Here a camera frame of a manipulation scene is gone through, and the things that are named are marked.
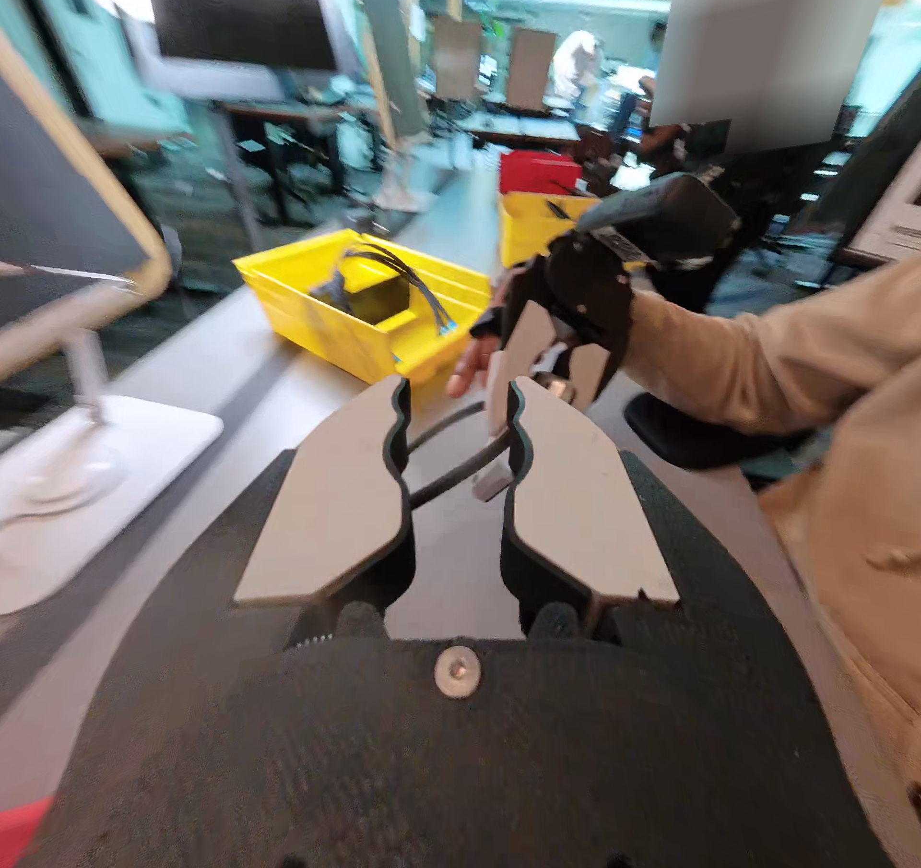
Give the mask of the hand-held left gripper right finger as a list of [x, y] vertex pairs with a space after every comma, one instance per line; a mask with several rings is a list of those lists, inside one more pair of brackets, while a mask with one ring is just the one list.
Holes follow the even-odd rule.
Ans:
[[525, 376], [508, 389], [502, 561], [518, 549], [593, 606], [680, 596], [614, 442], [585, 415]]

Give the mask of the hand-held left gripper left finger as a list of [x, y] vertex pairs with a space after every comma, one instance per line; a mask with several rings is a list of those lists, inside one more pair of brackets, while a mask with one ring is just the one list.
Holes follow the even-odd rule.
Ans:
[[342, 405], [295, 449], [233, 595], [237, 606], [306, 605], [376, 563], [414, 561], [411, 389], [391, 375]]

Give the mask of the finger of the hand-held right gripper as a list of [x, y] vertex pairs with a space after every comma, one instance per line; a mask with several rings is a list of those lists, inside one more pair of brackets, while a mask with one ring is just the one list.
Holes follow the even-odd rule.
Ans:
[[602, 389], [610, 353], [598, 344], [582, 344], [569, 351], [570, 402], [574, 409], [588, 409]]
[[486, 384], [486, 424], [490, 438], [497, 438], [507, 425], [509, 385], [519, 376], [528, 376], [533, 365], [556, 341], [550, 313], [535, 301], [528, 301], [508, 342], [495, 351], [488, 367]]

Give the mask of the grey hdmi switch box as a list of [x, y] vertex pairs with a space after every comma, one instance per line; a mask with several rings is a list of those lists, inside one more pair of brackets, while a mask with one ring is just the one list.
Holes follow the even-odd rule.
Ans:
[[478, 501], [488, 503], [505, 491], [513, 480], [508, 451], [505, 450], [474, 474], [472, 494]]

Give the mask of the yellow plastic bin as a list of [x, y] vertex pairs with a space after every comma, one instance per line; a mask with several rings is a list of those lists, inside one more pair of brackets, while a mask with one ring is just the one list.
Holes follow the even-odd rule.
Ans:
[[546, 255], [550, 243], [575, 228], [579, 219], [600, 203], [595, 196], [511, 192], [499, 202], [499, 255], [513, 267]]
[[[368, 384], [397, 373], [418, 386], [450, 367], [491, 298], [484, 274], [351, 229], [235, 266], [274, 332]], [[352, 317], [348, 293], [393, 275], [412, 286], [408, 310], [379, 325]]]

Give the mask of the person's right forearm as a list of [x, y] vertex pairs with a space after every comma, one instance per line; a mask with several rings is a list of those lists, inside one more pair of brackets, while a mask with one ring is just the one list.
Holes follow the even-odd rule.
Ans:
[[636, 292], [626, 375], [700, 421], [750, 434], [844, 422], [919, 437], [920, 263], [732, 319]]

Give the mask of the person's right hand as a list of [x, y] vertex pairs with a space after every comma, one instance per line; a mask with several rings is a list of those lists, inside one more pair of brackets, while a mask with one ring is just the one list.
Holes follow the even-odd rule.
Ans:
[[460, 399], [477, 384], [486, 384], [492, 355], [497, 351], [499, 344], [500, 337], [495, 334], [469, 337], [466, 348], [447, 382], [448, 398]]

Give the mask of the red divided parts bin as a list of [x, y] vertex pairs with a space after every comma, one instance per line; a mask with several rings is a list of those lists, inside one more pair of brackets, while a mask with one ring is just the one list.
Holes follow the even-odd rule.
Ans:
[[552, 151], [517, 149], [499, 163], [498, 193], [571, 194], [582, 179], [582, 165]]

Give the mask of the black box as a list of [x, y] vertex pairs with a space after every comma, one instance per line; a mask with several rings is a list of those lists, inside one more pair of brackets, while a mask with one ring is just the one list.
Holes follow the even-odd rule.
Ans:
[[401, 275], [351, 291], [347, 296], [352, 317], [368, 325], [379, 325], [408, 310], [412, 286]]

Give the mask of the person's beige hoodie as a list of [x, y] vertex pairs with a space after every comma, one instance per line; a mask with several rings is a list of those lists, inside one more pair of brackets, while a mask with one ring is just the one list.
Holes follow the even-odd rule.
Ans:
[[834, 425], [822, 459], [762, 498], [919, 819], [919, 363], [846, 397], [789, 400], [784, 432]]

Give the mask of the tan-framed monitor with white stand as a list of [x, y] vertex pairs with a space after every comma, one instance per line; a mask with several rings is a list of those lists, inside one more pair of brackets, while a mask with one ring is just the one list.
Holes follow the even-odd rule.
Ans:
[[67, 585], [224, 425], [109, 392], [98, 330], [165, 290], [169, 254], [5, 34], [1, 72], [2, 381], [59, 352], [75, 401], [2, 448], [9, 618]]

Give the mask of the black monitor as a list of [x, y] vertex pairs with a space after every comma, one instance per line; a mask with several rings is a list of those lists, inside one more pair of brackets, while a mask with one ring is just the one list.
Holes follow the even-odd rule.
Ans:
[[134, 68], [155, 91], [195, 102], [293, 102], [360, 79], [336, 0], [148, 0], [114, 5]]

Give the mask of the wooden post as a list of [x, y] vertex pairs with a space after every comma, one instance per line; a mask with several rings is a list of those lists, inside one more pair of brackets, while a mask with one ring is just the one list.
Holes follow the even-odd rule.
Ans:
[[413, 153], [430, 137], [425, 103], [413, 74], [409, 33], [400, 0], [361, 0], [366, 18], [363, 53], [374, 91], [385, 155], [377, 208], [418, 215], [435, 195], [410, 186]]

